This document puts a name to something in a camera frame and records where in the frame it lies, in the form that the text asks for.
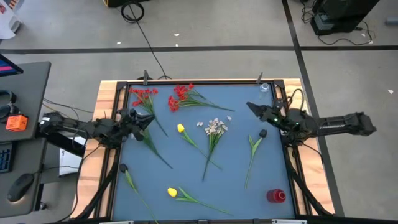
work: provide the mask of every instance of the computer mouse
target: computer mouse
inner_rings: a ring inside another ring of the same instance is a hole
[[[28,191],[29,187],[33,184],[34,179],[35,177],[33,174],[22,174],[20,177],[18,177],[8,191],[8,201],[19,201]]]

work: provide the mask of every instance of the yellow flower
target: yellow flower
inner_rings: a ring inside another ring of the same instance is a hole
[[[171,197],[175,197],[175,196],[177,196],[177,190],[175,190],[174,188],[171,188],[171,187],[169,187],[169,189],[167,189],[167,193],[169,193],[169,195],[171,196]]]
[[[184,128],[184,126],[182,126],[182,124],[178,124],[177,130],[179,131],[179,133],[182,133],[185,130],[185,128]]]

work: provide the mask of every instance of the red cup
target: red cup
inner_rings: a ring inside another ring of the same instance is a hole
[[[270,203],[283,203],[286,199],[286,194],[281,189],[269,190],[267,192],[267,199]]]

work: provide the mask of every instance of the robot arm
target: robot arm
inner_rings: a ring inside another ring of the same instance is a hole
[[[308,138],[341,133],[369,136],[376,131],[370,117],[363,112],[329,118],[313,118],[306,111],[299,109],[289,109],[286,116],[282,115],[281,109],[288,108],[288,104],[282,99],[276,99],[272,106],[255,105],[251,102],[246,104],[261,121],[267,121],[283,131],[283,139],[288,145],[285,147],[293,147],[294,153],[298,153],[297,146],[302,145]],[[288,154],[285,155],[285,162],[288,174],[300,187],[315,211],[319,215],[332,215],[322,207],[305,185],[305,182],[294,169]]]
[[[280,112],[284,106],[282,100],[276,100],[272,107],[251,102],[247,102],[247,105],[261,121],[267,121],[282,130],[291,144],[300,145],[308,138],[341,133],[369,136],[376,131],[370,117],[363,112],[315,119],[306,111],[295,108],[289,109],[283,116]]]
[[[107,149],[120,150],[123,139],[131,133],[138,141],[144,140],[143,131],[155,119],[154,115],[139,115],[134,109],[119,110],[117,114],[121,115],[119,121],[97,119],[95,121],[82,122],[64,118],[58,112],[47,113],[43,116],[43,120],[40,123],[40,133],[48,138],[47,140],[52,139],[50,142],[57,144],[66,151],[83,156],[81,149],[75,149],[75,142],[59,134],[60,131],[80,135],[86,139],[92,138],[97,140],[100,146],[104,146]],[[82,213],[75,219],[85,219],[90,216],[108,184],[116,178],[118,170],[117,161],[118,159],[115,158],[111,170],[99,186],[98,191]]]
[[[154,115],[139,115],[134,109],[119,110],[117,114],[121,115],[121,119],[118,122],[112,119],[82,122],[64,118],[58,112],[47,113],[43,115],[40,132],[44,135],[50,135],[66,131],[86,139],[95,139],[100,146],[115,149],[120,147],[123,138],[130,133],[138,141],[142,141],[144,139],[143,130],[155,118]]]

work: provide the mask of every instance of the wooden base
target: wooden base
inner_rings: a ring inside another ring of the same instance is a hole
[[[114,96],[116,94],[116,84],[115,81],[102,81],[99,86],[99,92],[97,101],[95,104],[95,110],[93,119],[97,118],[110,118],[112,115],[112,107],[114,104]],[[284,79],[285,90],[287,96],[291,96],[293,91],[297,88],[303,89],[301,85],[301,81],[298,78],[286,78]],[[122,107],[123,104],[123,96],[124,91],[122,91],[118,108]],[[294,100],[292,102],[291,108],[300,108],[302,96],[300,94],[296,94]],[[308,110],[307,102],[304,103],[305,110]],[[316,150],[318,149],[318,141],[316,138],[309,139],[305,142],[307,145],[313,147]],[[85,156],[89,154],[93,149],[98,146],[95,140],[88,141]],[[305,181],[307,183],[308,188],[311,190],[312,194],[314,194],[315,198],[322,204],[322,206],[328,210],[330,213],[334,213],[333,202],[331,200],[330,191],[328,182],[326,180],[325,170],[320,159],[320,156],[312,151],[311,149],[301,146],[299,147],[300,157],[302,161],[302,167],[305,175]],[[76,210],[72,213],[71,217],[75,217],[79,215],[86,205],[93,198],[95,192],[99,187],[101,169],[103,166],[103,159],[105,155],[104,148],[99,148],[95,153],[93,153],[90,157],[85,159],[84,164],[81,168],[80,177],[78,181],[78,196],[79,201],[76,207]],[[110,154],[110,161],[108,166],[108,171],[110,170],[110,166],[113,163],[114,152]],[[300,213],[302,215],[305,214],[303,196],[300,188],[296,186],[297,199],[299,204]],[[109,197],[109,186],[106,192],[103,195],[100,216],[104,217],[106,215],[106,207]]]

